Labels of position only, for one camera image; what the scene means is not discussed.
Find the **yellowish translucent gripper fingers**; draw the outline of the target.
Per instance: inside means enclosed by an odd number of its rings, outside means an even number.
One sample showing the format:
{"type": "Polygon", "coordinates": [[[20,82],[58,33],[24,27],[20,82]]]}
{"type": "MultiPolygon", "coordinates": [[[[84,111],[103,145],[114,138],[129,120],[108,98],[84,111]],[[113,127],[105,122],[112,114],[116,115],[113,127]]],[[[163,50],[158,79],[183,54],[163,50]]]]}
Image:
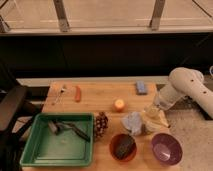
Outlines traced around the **yellowish translucent gripper fingers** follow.
{"type": "Polygon", "coordinates": [[[150,119],[157,119],[160,114],[160,109],[154,105],[151,104],[150,106],[147,106],[144,108],[144,116],[150,119]]]}

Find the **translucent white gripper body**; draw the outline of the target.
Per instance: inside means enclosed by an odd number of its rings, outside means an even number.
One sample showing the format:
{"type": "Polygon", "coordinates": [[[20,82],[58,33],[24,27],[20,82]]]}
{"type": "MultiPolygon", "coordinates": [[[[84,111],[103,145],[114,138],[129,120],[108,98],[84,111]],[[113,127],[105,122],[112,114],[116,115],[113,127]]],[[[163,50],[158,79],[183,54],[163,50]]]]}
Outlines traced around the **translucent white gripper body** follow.
{"type": "Polygon", "coordinates": [[[184,96],[170,83],[161,88],[154,97],[153,104],[161,110],[168,110],[184,96]]]}

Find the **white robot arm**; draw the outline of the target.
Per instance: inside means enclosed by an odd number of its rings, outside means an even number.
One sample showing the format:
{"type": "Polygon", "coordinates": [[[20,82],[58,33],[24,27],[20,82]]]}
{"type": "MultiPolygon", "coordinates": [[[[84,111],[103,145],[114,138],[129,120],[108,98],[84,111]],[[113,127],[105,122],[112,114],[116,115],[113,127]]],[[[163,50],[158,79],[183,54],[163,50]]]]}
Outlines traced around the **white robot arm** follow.
{"type": "Polygon", "coordinates": [[[167,84],[156,93],[145,114],[154,118],[160,111],[173,107],[184,96],[192,98],[213,119],[213,91],[204,85],[204,76],[200,71],[185,67],[170,72],[167,84]]]}

